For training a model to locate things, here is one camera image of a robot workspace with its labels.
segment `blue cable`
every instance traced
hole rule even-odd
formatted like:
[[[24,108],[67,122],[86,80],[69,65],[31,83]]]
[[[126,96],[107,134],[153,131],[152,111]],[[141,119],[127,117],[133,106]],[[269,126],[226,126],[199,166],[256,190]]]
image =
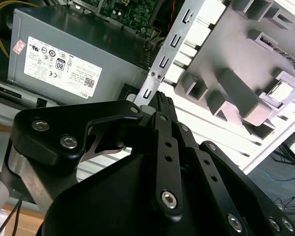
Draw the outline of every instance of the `blue cable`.
[[[267,174],[267,172],[265,172],[265,171],[263,171],[263,170],[261,170],[261,169],[259,169],[259,168],[257,168],[259,171],[261,171],[261,172],[263,172],[270,180],[273,180],[273,181],[276,181],[276,182],[288,182],[288,181],[291,181],[291,180],[295,180],[295,177],[294,178],[291,178],[291,179],[284,179],[284,180],[280,180],[280,179],[273,179],[273,178],[271,178],[268,174]]]

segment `white label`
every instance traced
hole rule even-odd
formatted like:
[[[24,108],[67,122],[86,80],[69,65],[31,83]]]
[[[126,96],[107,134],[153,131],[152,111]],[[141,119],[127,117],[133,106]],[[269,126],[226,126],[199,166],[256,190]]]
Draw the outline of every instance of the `white label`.
[[[102,68],[29,37],[24,73],[87,99]]]

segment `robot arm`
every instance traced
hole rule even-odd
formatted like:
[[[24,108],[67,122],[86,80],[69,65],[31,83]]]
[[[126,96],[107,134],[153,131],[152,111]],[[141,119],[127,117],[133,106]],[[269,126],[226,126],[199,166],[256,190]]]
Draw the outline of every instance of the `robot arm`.
[[[37,235],[295,236],[292,221],[217,145],[196,143],[170,98],[157,92],[150,106],[17,114],[6,164],[45,214]],[[124,147],[131,155],[76,181],[81,160]]]

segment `wooden surface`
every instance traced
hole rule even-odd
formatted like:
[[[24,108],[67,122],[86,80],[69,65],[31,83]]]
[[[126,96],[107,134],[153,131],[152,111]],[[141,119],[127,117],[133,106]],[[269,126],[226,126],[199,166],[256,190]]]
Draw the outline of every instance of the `wooden surface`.
[[[9,215],[11,210],[14,208],[12,205],[5,204],[3,209],[6,210],[6,213]],[[16,212],[13,214],[11,220],[5,227],[4,236],[11,236],[14,228]],[[20,212],[18,230],[16,236],[36,236],[38,228],[43,222],[43,215],[22,209]]]

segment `power supply unit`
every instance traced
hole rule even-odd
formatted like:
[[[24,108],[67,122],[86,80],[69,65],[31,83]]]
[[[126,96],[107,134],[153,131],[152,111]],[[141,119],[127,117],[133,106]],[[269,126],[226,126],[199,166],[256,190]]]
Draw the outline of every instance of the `power supply unit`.
[[[72,6],[16,9],[8,81],[59,104],[117,100],[147,76],[144,44]]]

